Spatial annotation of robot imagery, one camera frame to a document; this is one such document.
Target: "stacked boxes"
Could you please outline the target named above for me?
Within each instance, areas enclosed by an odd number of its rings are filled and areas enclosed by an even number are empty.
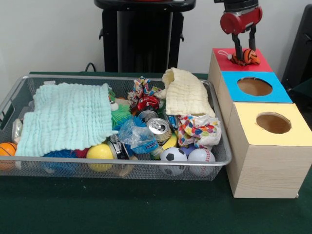
[[[295,198],[312,164],[312,132],[270,66],[240,67],[213,49],[214,85],[230,139],[234,197]]]

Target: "soccer ball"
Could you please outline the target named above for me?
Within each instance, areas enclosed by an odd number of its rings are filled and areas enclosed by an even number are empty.
[[[169,148],[161,153],[160,160],[162,161],[187,161],[186,154],[179,148]],[[168,176],[178,176],[182,174],[186,166],[160,166],[161,171]]]

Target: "pull tab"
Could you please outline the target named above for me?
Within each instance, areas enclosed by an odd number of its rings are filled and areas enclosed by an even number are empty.
[[[152,126],[158,130],[161,130],[161,125],[157,123],[155,120],[152,122]]]

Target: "metal basket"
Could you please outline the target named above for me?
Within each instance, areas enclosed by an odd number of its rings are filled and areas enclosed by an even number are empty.
[[[87,76],[55,76],[55,75],[28,75],[20,78],[11,89],[0,106],[0,142],[10,142],[13,121],[23,118],[26,112],[32,111],[31,101],[36,89],[45,81],[54,81],[55,84],[78,83],[87,85],[102,85],[107,83],[112,87],[117,97],[126,98],[127,92],[133,88],[133,78],[121,77],[87,77]],[[213,86],[202,81],[205,85],[211,107],[221,121],[222,137],[212,152],[216,162],[177,162],[153,161],[148,155],[137,155],[138,160],[105,160],[83,158],[48,158],[48,157],[11,157],[0,156],[0,163],[15,163],[16,168],[10,171],[0,171],[2,176],[51,176],[51,177],[92,177],[92,178],[127,178],[127,179],[175,179],[175,180],[213,180],[222,166],[230,163],[232,153],[227,134],[223,125],[222,116]],[[152,78],[151,85],[164,88],[161,79]],[[46,166],[54,163],[59,170],[47,171]],[[99,173],[90,169],[92,163],[106,166],[109,170]],[[161,170],[170,168],[173,175],[177,170],[183,173],[177,176],[164,174]],[[190,168],[203,170],[209,168],[206,177],[197,177]]]

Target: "orange basketball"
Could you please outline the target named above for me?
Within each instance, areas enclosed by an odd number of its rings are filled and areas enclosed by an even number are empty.
[[[0,156],[14,156],[16,148],[16,144],[2,143],[0,144]],[[13,168],[15,168],[15,161],[0,160],[0,170],[11,170]]]

